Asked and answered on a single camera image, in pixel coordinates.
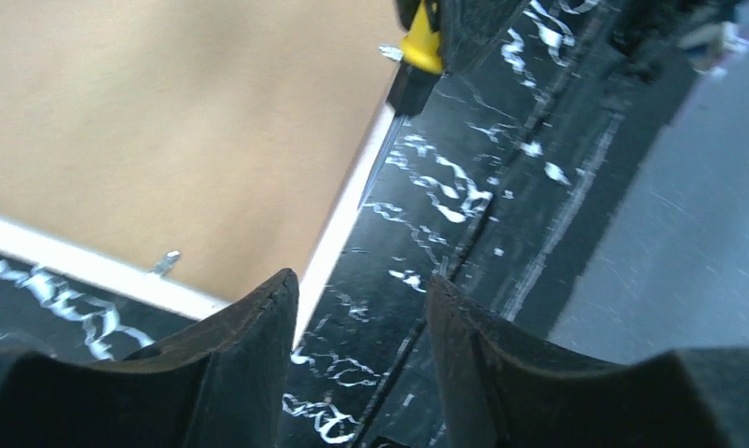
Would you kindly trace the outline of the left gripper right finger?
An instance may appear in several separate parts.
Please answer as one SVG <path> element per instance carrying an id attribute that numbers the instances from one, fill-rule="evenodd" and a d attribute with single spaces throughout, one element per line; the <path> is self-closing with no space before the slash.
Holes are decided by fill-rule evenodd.
<path id="1" fill-rule="evenodd" d="M 749 347 L 619 365 L 537 338 L 442 277 L 426 317 L 452 447 L 749 447 Z"/>

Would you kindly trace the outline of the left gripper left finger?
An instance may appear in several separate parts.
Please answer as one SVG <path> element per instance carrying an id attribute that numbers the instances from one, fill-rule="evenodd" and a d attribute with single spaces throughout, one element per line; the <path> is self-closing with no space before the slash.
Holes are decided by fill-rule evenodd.
<path id="1" fill-rule="evenodd" d="M 121 361 L 0 348 L 0 447 L 272 447 L 297 311 L 283 269 Z"/>

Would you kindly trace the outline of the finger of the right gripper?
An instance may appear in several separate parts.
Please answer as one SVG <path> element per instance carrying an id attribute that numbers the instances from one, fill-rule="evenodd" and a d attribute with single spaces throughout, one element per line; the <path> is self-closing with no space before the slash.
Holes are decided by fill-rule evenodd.
<path id="1" fill-rule="evenodd" d="M 447 0 L 440 5 L 444 70 L 461 75 L 478 67 L 527 8 L 525 0 Z"/>

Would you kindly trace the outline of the yellow handled screwdriver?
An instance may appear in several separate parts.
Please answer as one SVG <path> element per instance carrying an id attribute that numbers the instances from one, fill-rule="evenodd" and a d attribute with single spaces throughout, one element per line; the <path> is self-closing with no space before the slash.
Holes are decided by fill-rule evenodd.
<path id="1" fill-rule="evenodd" d="M 363 188 L 359 205 L 363 205 L 373 189 L 391 146 L 408 119 L 420 115 L 430 94 L 443 74 L 440 48 L 440 6 L 438 1 L 421 1 L 409 30 L 399 46 L 402 57 L 386 103 L 394 117 L 388 127 Z"/>

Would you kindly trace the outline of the white wooden photo frame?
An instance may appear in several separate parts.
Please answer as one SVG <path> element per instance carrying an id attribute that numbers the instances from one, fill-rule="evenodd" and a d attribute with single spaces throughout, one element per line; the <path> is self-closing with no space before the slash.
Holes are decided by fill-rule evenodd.
<path id="1" fill-rule="evenodd" d="M 390 1 L 0 1 L 0 216 L 187 315 L 284 267 L 305 329 L 389 115 Z"/>

